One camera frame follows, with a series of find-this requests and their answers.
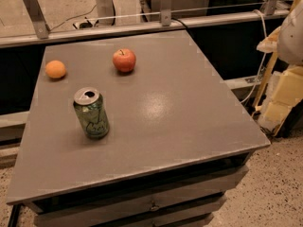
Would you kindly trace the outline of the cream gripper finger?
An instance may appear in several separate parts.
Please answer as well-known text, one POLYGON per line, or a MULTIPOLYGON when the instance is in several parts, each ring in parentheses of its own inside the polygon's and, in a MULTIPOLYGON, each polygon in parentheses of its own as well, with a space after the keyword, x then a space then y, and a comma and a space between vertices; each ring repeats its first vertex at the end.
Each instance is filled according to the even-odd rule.
POLYGON ((263 53, 277 52, 277 40, 280 32, 280 27, 277 27, 270 35, 258 43, 257 51, 263 53))

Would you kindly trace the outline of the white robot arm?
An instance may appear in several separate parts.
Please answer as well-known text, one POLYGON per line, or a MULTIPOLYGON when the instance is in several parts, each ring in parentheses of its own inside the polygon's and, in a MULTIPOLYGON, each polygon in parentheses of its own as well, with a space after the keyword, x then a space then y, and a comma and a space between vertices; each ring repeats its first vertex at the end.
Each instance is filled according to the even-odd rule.
POLYGON ((303 0, 301 0, 269 36, 262 40, 257 50, 276 52, 281 61, 290 65, 303 65, 303 0))

